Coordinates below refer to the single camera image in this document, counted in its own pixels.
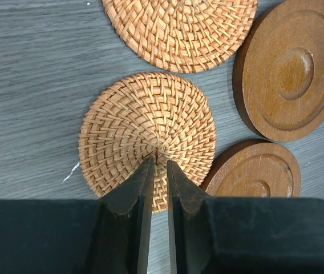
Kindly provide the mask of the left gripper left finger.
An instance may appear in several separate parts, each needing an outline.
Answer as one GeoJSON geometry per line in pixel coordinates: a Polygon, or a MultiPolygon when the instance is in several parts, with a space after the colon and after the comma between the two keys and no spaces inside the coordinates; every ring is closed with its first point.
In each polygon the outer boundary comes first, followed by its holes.
{"type": "Polygon", "coordinates": [[[88,273],[146,273],[154,190],[153,157],[100,200],[88,273]]]}

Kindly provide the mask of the small woven rattan coaster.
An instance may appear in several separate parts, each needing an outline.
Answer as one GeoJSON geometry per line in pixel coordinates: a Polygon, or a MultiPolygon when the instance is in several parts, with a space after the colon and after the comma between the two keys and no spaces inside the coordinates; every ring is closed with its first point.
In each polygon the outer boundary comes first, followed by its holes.
{"type": "Polygon", "coordinates": [[[204,93],[173,74],[145,72],[104,90],[79,134],[79,163],[102,197],[127,180],[146,158],[155,161],[152,210],[167,209],[167,162],[200,185],[216,153],[216,127],[204,93]]]}

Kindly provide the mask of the large woven rattan coaster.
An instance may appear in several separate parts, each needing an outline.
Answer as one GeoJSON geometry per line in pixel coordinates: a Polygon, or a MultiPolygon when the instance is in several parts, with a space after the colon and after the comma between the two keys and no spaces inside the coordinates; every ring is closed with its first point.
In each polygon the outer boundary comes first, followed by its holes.
{"type": "Polygon", "coordinates": [[[215,68],[236,53],[258,2],[113,0],[102,5],[137,56],[163,70],[190,74],[215,68]]]}

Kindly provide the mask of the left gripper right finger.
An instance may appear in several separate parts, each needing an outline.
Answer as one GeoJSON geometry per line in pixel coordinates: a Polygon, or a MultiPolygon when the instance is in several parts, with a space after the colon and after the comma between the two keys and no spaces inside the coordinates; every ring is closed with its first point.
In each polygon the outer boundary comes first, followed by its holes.
{"type": "Polygon", "coordinates": [[[204,201],[209,195],[167,162],[169,252],[172,273],[216,273],[211,227],[204,201]]]}

